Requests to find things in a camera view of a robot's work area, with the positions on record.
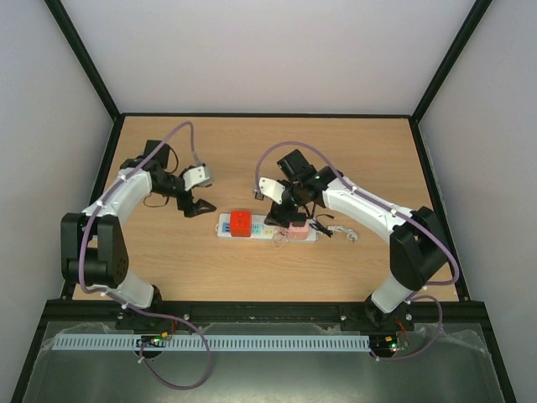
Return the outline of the red cube socket adapter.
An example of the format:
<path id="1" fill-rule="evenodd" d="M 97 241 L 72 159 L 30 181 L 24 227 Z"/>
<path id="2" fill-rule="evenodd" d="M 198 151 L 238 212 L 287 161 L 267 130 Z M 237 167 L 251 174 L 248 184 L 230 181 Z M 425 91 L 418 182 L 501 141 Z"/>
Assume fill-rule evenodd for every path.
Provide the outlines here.
<path id="1" fill-rule="evenodd" d="M 250 238 L 252 235 L 252 213 L 247 210 L 231 211 L 229 231 L 233 238 Z"/>

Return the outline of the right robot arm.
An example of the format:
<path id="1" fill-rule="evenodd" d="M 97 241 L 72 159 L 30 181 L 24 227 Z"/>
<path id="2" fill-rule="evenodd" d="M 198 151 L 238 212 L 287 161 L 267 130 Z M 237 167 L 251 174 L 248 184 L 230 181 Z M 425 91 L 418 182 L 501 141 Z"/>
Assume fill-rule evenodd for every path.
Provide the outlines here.
<path id="1" fill-rule="evenodd" d="M 389 274 L 365 300 L 368 323 L 385 328 L 399 306 L 424 287 L 433 276 L 454 261 L 436 214 L 428 207 L 412 210 L 385 201 L 353 183 L 332 163 L 318 170 L 295 149 L 277 163 L 282 180 L 255 175 L 254 194 L 272 204 L 268 225 L 289 228 L 308 216 L 313 205 L 339 212 L 376 233 L 389 247 Z"/>

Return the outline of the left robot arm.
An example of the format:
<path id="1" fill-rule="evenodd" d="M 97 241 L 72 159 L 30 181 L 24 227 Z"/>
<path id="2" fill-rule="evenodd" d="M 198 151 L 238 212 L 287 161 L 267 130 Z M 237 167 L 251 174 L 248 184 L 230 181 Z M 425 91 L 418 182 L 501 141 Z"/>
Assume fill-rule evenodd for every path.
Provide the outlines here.
<path id="1" fill-rule="evenodd" d="M 216 207 L 196 200 L 193 190 L 212 183 L 209 167 L 197 161 L 179 174 L 167 170 L 173 153 L 168 144 L 149 140 L 144 152 L 125 160 L 113 183 L 90 206 L 67 213 L 60 222 L 61 274 L 88 294 L 102 293 L 124 306 L 149 310 L 162 296 L 156 285 L 129 268 L 122 226 L 146 197 L 174 199 L 185 217 L 214 212 Z"/>

